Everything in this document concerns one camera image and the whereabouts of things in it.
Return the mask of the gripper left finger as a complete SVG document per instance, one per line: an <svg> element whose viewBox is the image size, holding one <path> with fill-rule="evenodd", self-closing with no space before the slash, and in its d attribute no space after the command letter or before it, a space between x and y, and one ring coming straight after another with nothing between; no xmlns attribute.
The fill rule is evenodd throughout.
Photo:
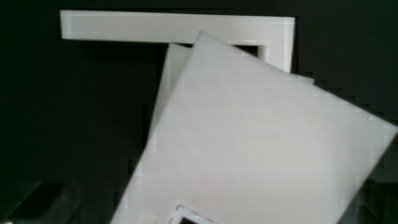
<svg viewBox="0 0 398 224"><path fill-rule="evenodd" d="M80 224L73 182L0 183L0 224Z"/></svg>

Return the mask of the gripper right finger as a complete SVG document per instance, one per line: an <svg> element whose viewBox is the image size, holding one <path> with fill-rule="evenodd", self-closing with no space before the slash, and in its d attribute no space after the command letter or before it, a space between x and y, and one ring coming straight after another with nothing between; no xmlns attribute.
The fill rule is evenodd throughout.
<svg viewBox="0 0 398 224"><path fill-rule="evenodd" d="M357 224L398 224L398 182L364 182Z"/></svg>

